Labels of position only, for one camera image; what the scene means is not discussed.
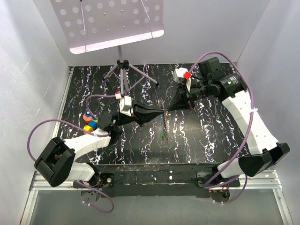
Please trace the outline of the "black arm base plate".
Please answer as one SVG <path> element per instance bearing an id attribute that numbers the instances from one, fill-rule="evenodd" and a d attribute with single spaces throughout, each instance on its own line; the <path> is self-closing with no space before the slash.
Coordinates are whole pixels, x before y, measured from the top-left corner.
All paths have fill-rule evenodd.
<path id="1" fill-rule="evenodd" d="M 208 198 L 200 178 L 212 173 L 215 163 L 110 164 L 93 165 L 96 170 L 88 186 L 109 197 L 196 196 Z"/>

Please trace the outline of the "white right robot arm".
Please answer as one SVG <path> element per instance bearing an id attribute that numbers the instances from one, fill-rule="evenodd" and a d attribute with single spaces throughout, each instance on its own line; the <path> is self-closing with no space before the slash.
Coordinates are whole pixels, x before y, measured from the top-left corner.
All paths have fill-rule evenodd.
<path id="1" fill-rule="evenodd" d="M 242 174 L 254 177 L 290 152 L 288 144 L 280 143 L 264 124 L 239 74 L 227 75 L 217 57 L 200 62 L 199 69 L 201 76 L 196 84 L 192 84 L 192 74 L 186 68 L 174 70 L 172 75 L 178 87 L 167 110 L 193 110 L 195 101 L 214 96 L 233 116 L 244 135 L 242 144 L 249 150 L 249 154 L 220 163 L 210 175 L 199 178 L 204 187 L 223 186 Z"/>

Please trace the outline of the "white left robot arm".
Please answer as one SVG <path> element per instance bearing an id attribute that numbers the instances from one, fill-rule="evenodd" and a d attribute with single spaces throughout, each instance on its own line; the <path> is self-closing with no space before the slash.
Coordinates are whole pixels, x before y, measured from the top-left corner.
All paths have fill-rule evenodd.
<path id="1" fill-rule="evenodd" d="M 120 106 L 118 114 L 101 114 L 95 121 L 96 128 L 85 130 L 82 136 L 65 140 L 55 137 L 49 141 L 34 167 L 51 187 L 65 181 L 81 181 L 91 188 L 99 186 L 101 172 L 92 163 L 78 163 L 77 159 L 116 143 L 123 133 L 121 126 L 132 122 L 142 126 L 164 113 L 162 109 L 146 107 L 137 101 Z"/>

